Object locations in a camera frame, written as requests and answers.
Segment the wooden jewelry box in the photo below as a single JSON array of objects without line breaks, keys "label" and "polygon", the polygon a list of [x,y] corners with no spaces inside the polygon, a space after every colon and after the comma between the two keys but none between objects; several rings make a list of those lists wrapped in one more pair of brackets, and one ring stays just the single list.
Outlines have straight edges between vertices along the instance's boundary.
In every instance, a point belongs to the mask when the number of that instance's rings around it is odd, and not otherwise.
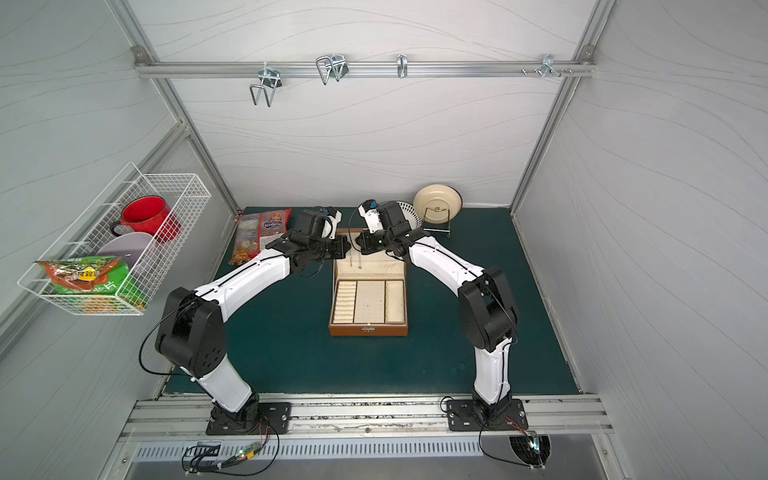
[{"label": "wooden jewelry box", "polygon": [[333,337],[405,337],[408,335],[406,264],[387,252],[362,255],[355,247],[360,229],[345,232],[352,248],[333,264]]}]

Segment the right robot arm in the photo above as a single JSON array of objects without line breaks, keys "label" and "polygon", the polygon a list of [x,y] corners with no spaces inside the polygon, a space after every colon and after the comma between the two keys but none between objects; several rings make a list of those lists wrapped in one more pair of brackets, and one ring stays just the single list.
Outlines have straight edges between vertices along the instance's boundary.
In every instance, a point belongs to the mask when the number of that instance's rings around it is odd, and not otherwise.
[{"label": "right robot arm", "polygon": [[400,203],[365,200],[357,207],[366,230],[356,241],[363,254],[387,254],[430,273],[458,301],[459,319],[475,351],[473,408],[482,422],[503,414],[511,401],[509,351],[519,339],[519,310],[498,268],[462,259],[409,221]]}]

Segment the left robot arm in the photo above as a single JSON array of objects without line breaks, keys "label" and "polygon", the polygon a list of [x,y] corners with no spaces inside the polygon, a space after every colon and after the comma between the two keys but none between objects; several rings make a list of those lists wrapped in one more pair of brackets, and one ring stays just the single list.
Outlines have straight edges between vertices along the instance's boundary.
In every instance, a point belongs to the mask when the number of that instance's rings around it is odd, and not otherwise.
[{"label": "left robot arm", "polygon": [[312,262],[344,258],[351,245],[337,235],[342,218],[333,207],[305,210],[292,229],[232,272],[192,290],[173,290],[158,324],[155,350],[200,385],[216,407],[245,420],[258,409],[259,397],[228,358],[225,324],[272,284]]}]

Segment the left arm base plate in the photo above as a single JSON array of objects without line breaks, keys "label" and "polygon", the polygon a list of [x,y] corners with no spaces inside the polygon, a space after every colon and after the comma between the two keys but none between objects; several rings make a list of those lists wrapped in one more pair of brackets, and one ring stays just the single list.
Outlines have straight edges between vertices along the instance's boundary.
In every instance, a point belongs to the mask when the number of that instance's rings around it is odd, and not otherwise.
[{"label": "left arm base plate", "polygon": [[208,436],[265,435],[272,429],[283,435],[288,430],[291,407],[289,402],[250,402],[233,413],[215,404],[205,433]]}]

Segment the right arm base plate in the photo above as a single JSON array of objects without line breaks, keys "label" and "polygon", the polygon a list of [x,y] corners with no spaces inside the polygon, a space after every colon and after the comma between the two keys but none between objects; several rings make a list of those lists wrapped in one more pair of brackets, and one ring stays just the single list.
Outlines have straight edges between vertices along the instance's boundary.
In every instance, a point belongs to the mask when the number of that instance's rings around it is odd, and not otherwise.
[{"label": "right arm base plate", "polygon": [[489,407],[479,399],[444,397],[439,408],[451,432],[520,432],[529,428],[523,402],[516,398],[505,397],[499,405]]}]

